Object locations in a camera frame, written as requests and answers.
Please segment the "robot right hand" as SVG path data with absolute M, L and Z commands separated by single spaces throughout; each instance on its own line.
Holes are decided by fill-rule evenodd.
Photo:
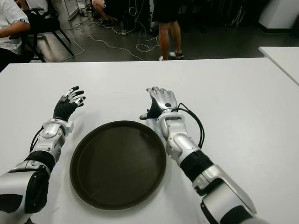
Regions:
M 156 86 L 147 88 L 152 100 L 151 107 L 147 113 L 140 116 L 140 120 L 157 119 L 164 112 L 171 112 L 177 108 L 178 103 L 172 91 L 168 91 Z

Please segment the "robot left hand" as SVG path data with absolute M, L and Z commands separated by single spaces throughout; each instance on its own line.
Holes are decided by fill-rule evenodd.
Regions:
M 86 97 L 83 96 L 83 94 L 84 91 L 79 90 L 78 86 L 70 88 L 61 96 L 56 104 L 53 112 L 53 118 L 67 122 L 73 112 L 75 112 L 78 107 L 84 105 L 84 100 Z

